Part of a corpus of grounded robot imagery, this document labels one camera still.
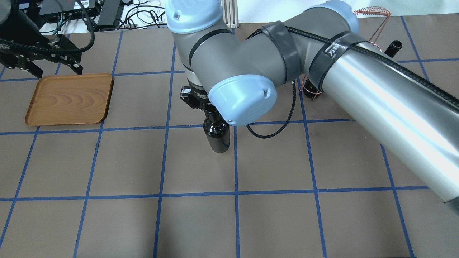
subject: blue grid line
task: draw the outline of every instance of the blue grid line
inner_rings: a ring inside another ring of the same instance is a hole
[[[355,122],[353,119],[344,118],[344,119],[315,119],[315,120],[306,120],[307,123],[330,123],[330,122]]]
[[[237,167],[237,127],[234,127],[234,206],[235,206],[235,225],[236,225],[236,258],[241,257],[241,241],[239,234],[239,179]]]
[[[175,42],[172,47],[172,65],[171,71],[174,71],[175,66]],[[168,149],[168,137],[169,137],[169,122],[171,117],[171,103],[172,103],[172,86],[174,84],[174,73],[171,73],[169,82],[169,100],[168,100],[168,116],[166,120],[166,133],[164,134],[164,149],[162,152],[162,167],[161,167],[161,181],[159,183],[159,199],[158,199],[158,210],[156,213],[156,227],[155,227],[155,240],[153,243],[153,258],[157,257],[158,253],[158,240],[159,240],[159,223],[161,220],[161,207],[162,207],[162,191],[164,189],[164,172],[166,169],[166,155]]]
[[[3,73],[5,72],[5,69],[6,69],[6,66],[4,66],[0,72],[0,81],[1,81],[1,77],[3,76]]]
[[[425,185],[415,186],[396,186],[397,191],[406,190],[427,190]],[[367,188],[332,188],[332,189],[293,189],[293,190],[264,190],[264,191],[238,191],[238,195],[267,195],[267,194],[299,194],[299,193],[334,193],[334,192],[372,192],[372,191],[392,191],[392,187],[367,187]],[[229,192],[192,192],[192,193],[170,193],[162,194],[163,198],[174,197],[196,197],[196,196],[229,196],[235,195],[235,191]],[[45,196],[45,197],[18,197],[0,198],[0,202],[16,201],[53,201],[53,200],[98,200],[98,199],[134,199],[134,198],[158,198],[159,194],[140,194],[140,195],[107,195],[107,196]]]
[[[406,26],[405,19],[403,16],[400,16],[400,19],[402,20],[403,26],[405,27],[406,34],[408,35],[409,41],[411,42],[411,45],[413,47],[414,53],[416,54],[416,57],[418,58],[418,62],[421,65],[422,73],[424,73],[425,79],[429,80],[429,76],[427,76],[427,73],[425,72],[424,65],[422,64],[421,57],[419,56],[418,51],[416,50],[416,46],[414,45],[413,38],[411,37],[411,34],[408,31],[408,27]]]
[[[184,73],[185,71],[161,71],[161,72],[142,72],[142,73],[114,73],[113,76],[131,76],[131,75],[148,75],[148,74],[169,74]]]
[[[117,50],[116,50],[116,54],[115,54],[115,61],[113,62],[112,76],[115,73],[116,64],[118,62],[119,49],[121,47],[121,40],[122,39],[123,39],[123,32],[121,31],[120,34],[119,34],[119,39],[118,39],[118,46],[117,46]],[[75,248],[73,250],[73,258],[76,258],[77,257],[77,253],[78,253],[78,246],[79,246],[79,243],[80,243],[81,231],[83,230],[84,217],[86,215],[86,208],[88,206],[88,197],[89,197],[89,193],[90,193],[90,190],[91,190],[91,183],[92,183],[92,178],[93,178],[93,175],[94,175],[95,162],[97,160],[97,154],[99,153],[99,145],[100,145],[101,139],[102,139],[104,122],[105,122],[105,120],[103,120],[101,122],[101,126],[99,128],[99,136],[97,138],[97,143],[96,143],[95,149],[94,149],[94,157],[93,157],[93,160],[92,160],[91,172],[90,172],[89,179],[88,179],[88,187],[86,188],[86,195],[85,195],[86,198],[84,199],[83,210],[81,212],[80,224],[78,226],[77,239],[75,241]]]
[[[91,190],[92,177],[94,175],[94,168],[95,168],[95,162],[97,160],[97,153],[99,152],[99,144],[100,144],[101,138],[102,138],[102,128],[103,128],[103,126],[104,126],[104,121],[102,121],[102,123],[101,123],[101,127],[99,129],[99,136],[97,138],[97,143],[96,143],[95,149],[94,149],[94,156],[92,158],[91,172],[89,174],[88,186],[86,188],[86,195],[85,195],[85,199],[84,199],[83,210],[81,212],[80,224],[78,226],[77,239],[75,241],[75,248],[73,250],[73,258],[76,258],[77,252],[78,252],[78,245],[80,243],[81,231],[83,229],[84,217],[86,215],[86,207],[88,206],[88,196],[89,196],[89,192]]]
[[[421,62],[449,62],[449,61],[459,61],[459,58],[441,58],[441,59],[421,59]],[[417,63],[419,60],[402,60],[397,61],[399,63]]]
[[[118,63],[119,49],[121,48],[121,41],[123,40],[123,31],[119,33],[118,47],[116,48],[115,61],[113,62],[112,75],[115,75],[116,64]]]
[[[415,257],[413,248],[411,247],[411,242],[409,240],[408,230],[406,229],[405,219],[403,218],[402,208],[400,207],[400,201],[398,200],[397,189],[395,188],[394,179],[392,177],[391,168],[389,166],[389,160],[387,159],[386,149],[381,144],[381,151],[384,157],[384,162],[386,163],[387,174],[389,175],[389,180],[391,182],[392,192],[394,193],[395,204],[397,205],[398,215],[400,217],[400,222],[402,224],[403,234],[405,235],[405,241],[408,246],[410,257]]]
[[[285,121],[269,121],[269,122],[253,122],[250,125],[261,125],[261,124],[284,124]],[[303,123],[303,120],[291,120],[289,123]]]
[[[416,185],[416,186],[396,186],[395,189],[397,191],[400,190],[422,190],[422,189],[429,189],[426,185]]]
[[[321,120],[307,120],[307,123],[330,123],[330,122],[352,122],[352,119],[321,119]],[[253,125],[266,125],[266,124],[283,124],[285,121],[271,121],[271,122],[255,122]],[[294,120],[290,123],[304,123],[303,120]],[[201,128],[202,124],[184,124],[184,125],[169,125],[169,126],[143,126],[143,127],[119,127],[119,128],[103,128],[103,132],[107,131],[126,131],[126,130],[151,130],[151,129],[177,129],[177,128]],[[39,131],[38,134],[77,134],[77,133],[94,133],[99,132],[100,129],[85,129],[85,130],[56,130],[56,131]],[[0,135],[33,135],[33,131],[21,132],[0,132]]]
[[[23,79],[4,79],[0,82],[20,82],[20,81],[38,81],[38,78],[23,78]]]
[[[14,206],[16,205],[16,200],[17,200],[17,197],[19,195],[19,191],[21,189],[21,186],[22,186],[22,182],[24,181],[24,176],[26,174],[26,170],[27,170],[27,166],[28,166],[28,163],[29,163],[29,160],[30,160],[30,156],[32,155],[32,150],[34,149],[34,146],[35,146],[35,141],[37,140],[37,132],[40,130],[40,127],[37,126],[37,129],[35,131],[35,136],[34,136],[34,140],[32,141],[32,144],[30,145],[30,150],[29,150],[29,153],[27,155],[27,159],[26,159],[26,162],[24,164],[24,168],[22,169],[22,174],[21,174],[21,177],[19,179],[19,184],[17,185],[17,188],[16,188],[16,193],[14,195],[14,199],[13,199],[13,202],[11,203],[11,208],[10,208],[10,212],[8,213],[8,217],[6,218],[6,222],[5,222],[5,226],[3,228],[3,232],[0,236],[0,248],[3,244],[3,240],[5,239],[5,234],[6,234],[6,230],[8,229],[8,224],[10,223],[10,219],[11,219],[11,216],[13,214],[13,209],[14,209]]]
[[[297,78],[297,84],[301,85],[300,78]],[[309,155],[309,166],[311,168],[311,177],[313,181],[313,188],[314,188],[314,198],[316,203],[316,210],[317,210],[317,221],[319,223],[319,232],[320,232],[320,242],[322,243],[322,254],[325,258],[327,258],[327,249],[325,246],[325,236],[324,236],[324,227],[322,226],[322,215],[320,213],[320,202],[319,202],[319,193],[317,192],[317,183],[315,179],[315,172],[314,172],[314,163],[313,163],[313,154],[311,151],[311,141],[309,139],[309,130],[308,130],[308,123],[306,118],[306,112],[304,110],[304,103],[303,103],[303,94],[300,94],[300,103],[301,103],[301,112],[303,114],[304,120],[304,132],[306,134],[306,143],[308,146],[308,155]]]
[[[104,128],[103,131],[126,131],[126,130],[151,130],[165,129],[166,126],[142,126],[142,127],[123,127],[123,128]]]

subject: black velcro strap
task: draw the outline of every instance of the black velcro strap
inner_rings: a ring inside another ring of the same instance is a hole
[[[300,54],[292,36],[280,21],[262,26],[261,31],[273,42],[285,65],[284,83],[296,78],[301,71]]]
[[[333,64],[348,50],[349,46],[365,42],[362,37],[351,31],[342,32],[331,40],[334,42],[329,45],[325,44],[314,57],[311,66],[309,67],[309,79],[312,84],[320,91],[322,90],[322,83],[328,70]]]
[[[199,46],[201,46],[204,41],[208,40],[210,37],[213,37],[217,34],[220,34],[220,33],[233,33],[232,31],[230,30],[227,30],[227,29],[217,29],[217,30],[213,30],[209,33],[207,33],[206,35],[202,36],[195,44],[194,46],[191,48],[191,51],[190,51],[190,54],[188,55],[188,63],[191,65],[191,60],[193,59],[193,55],[195,54],[196,50],[198,49]]]

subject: light blue joint cap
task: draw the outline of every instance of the light blue joint cap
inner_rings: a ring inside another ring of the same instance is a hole
[[[169,29],[178,34],[201,31],[223,17],[220,0],[167,0],[164,8]]]
[[[358,24],[358,18],[347,3],[340,1],[340,0],[330,0],[323,4],[312,6],[308,8],[307,10],[314,8],[314,7],[324,7],[324,8],[334,10],[346,20],[352,32],[358,33],[360,29],[360,26]]]
[[[276,103],[273,82],[261,75],[236,75],[217,83],[209,91],[209,100],[225,121],[242,126],[257,121]]]

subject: brown tray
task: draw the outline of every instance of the brown tray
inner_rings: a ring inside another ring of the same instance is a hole
[[[105,119],[113,88],[109,73],[40,79],[25,117],[30,126],[91,124]]]

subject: copper spring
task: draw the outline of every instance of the copper spring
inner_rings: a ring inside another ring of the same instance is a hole
[[[384,26],[386,25],[387,20],[389,19],[389,16],[392,14],[391,11],[389,11],[388,9],[386,9],[384,7],[381,7],[381,6],[369,6],[369,7],[365,7],[365,8],[362,8],[362,9],[355,10],[354,14],[355,15],[382,15],[382,16],[386,17],[384,19],[384,21],[382,21],[381,25],[376,29],[375,33],[373,33],[373,35],[371,35],[371,38],[368,40],[368,41],[370,41],[370,43],[372,43],[373,45],[377,46],[379,48],[379,50],[382,51],[382,49],[376,44],[376,41],[378,40],[379,36],[381,35],[382,30],[384,29]],[[376,35],[376,33],[378,31],[379,31],[379,33],[376,36],[375,40],[373,42],[371,42],[372,38]]]
[[[314,95],[314,98],[311,98],[311,101],[314,101],[314,100],[316,99],[316,97],[319,96],[320,94],[322,94],[323,92],[320,91],[319,89],[317,89],[317,92],[311,92],[311,91],[309,91],[308,89],[306,89],[306,87],[304,86],[304,82],[305,82],[307,79],[308,79],[308,76],[305,75],[305,76],[303,77],[303,80],[301,80],[301,90],[300,90],[300,91],[305,90],[305,91],[307,91],[307,92],[309,92],[309,93],[311,93],[311,94],[315,94],[315,95]]]

